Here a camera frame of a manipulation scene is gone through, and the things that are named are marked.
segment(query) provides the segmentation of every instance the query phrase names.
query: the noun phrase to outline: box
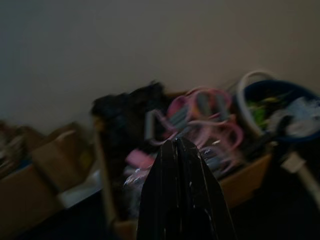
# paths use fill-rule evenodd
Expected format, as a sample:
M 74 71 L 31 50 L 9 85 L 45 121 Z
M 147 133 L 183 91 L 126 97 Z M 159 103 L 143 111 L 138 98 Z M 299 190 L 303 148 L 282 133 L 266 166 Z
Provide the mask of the box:
M 44 138 L 24 127 L 28 151 Z M 53 190 L 33 164 L 0 179 L 0 239 L 13 238 L 62 209 Z
M 93 157 L 80 128 L 71 123 L 52 132 L 31 152 L 32 162 L 58 192 L 81 184 Z
M 97 132 L 95 133 L 94 141 L 96 157 L 101 171 L 102 196 L 107 227 L 109 229 L 111 228 L 111 230 L 122 240 L 135 240 L 138 221 L 119 221 L 106 164 L 107 159 L 105 159 L 99 133 Z M 254 191 L 262 184 L 270 160 L 271 155 L 266 154 L 260 159 L 257 159 L 253 163 L 220 181 L 224 198 L 229 208 L 238 206 L 253 196 Z

